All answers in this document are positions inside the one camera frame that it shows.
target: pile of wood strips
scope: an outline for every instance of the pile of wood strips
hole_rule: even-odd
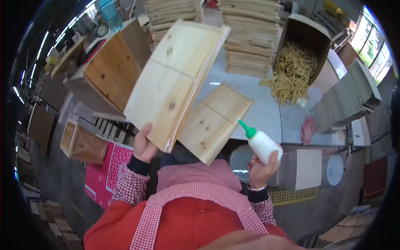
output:
[[[144,10],[156,43],[161,41],[176,20],[201,23],[204,17],[201,0],[144,0]]]
[[[226,71],[263,78],[271,67],[279,30],[278,0],[218,0],[225,25]]]
[[[270,86],[272,96],[281,105],[286,100],[290,100],[290,105],[293,105],[297,98],[307,94],[316,67],[317,58],[311,51],[288,42],[278,54],[274,76],[260,84]]]

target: checkered sleeve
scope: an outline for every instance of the checkered sleeve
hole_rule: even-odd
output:
[[[132,206],[136,206],[139,202],[144,200],[146,185],[149,179],[149,175],[143,176],[137,174],[125,166],[118,179],[117,186],[112,192],[109,204],[115,200],[122,200]]]
[[[262,223],[270,223],[276,226],[276,221],[274,220],[274,206],[272,205],[271,199],[257,203],[250,202],[250,204]]]

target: red sweater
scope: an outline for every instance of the red sweater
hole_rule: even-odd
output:
[[[130,247],[146,201],[135,207],[114,201],[85,234],[85,250]],[[285,237],[275,225],[264,223],[268,233]],[[197,249],[221,236],[243,230],[237,214],[214,202],[183,197],[167,203],[162,210],[154,249]]]

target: clock face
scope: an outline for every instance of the clock face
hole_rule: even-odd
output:
[[[99,37],[105,36],[108,32],[108,25],[107,24],[100,24],[96,28],[96,35]]]

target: stack of white boards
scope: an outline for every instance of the stack of white boards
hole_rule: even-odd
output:
[[[178,19],[201,23],[204,13],[202,0],[144,0],[150,33],[158,44]]]
[[[297,149],[284,153],[278,169],[278,186],[287,190],[301,190],[321,185],[322,151]]]
[[[376,82],[368,68],[355,59],[347,74],[330,88],[314,106],[321,133],[345,126],[371,114],[382,102]]]
[[[226,71],[263,78],[271,67],[279,30],[277,0],[218,0],[225,25]]]

